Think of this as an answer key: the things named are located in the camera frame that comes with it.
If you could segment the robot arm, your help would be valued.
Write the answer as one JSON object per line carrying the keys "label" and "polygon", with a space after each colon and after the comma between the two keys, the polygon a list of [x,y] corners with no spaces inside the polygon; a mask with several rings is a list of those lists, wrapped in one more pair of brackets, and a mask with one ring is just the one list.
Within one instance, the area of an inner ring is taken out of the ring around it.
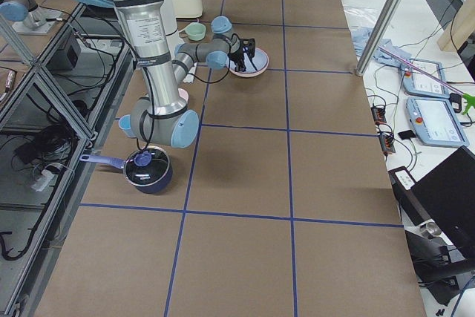
{"label": "robot arm", "polygon": [[36,0],[1,0],[1,15],[34,29],[45,23]]}
{"label": "robot arm", "polygon": [[255,40],[240,38],[225,16],[212,21],[210,42],[185,43],[171,53],[162,19],[164,0],[77,1],[112,8],[117,15],[148,90],[131,112],[131,130],[146,143],[174,148],[193,143],[200,119],[179,95],[178,85],[194,64],[204,62],[211,69],[221,69],[233,62],[237,72],[244,72],[245,58],[255,55]]}

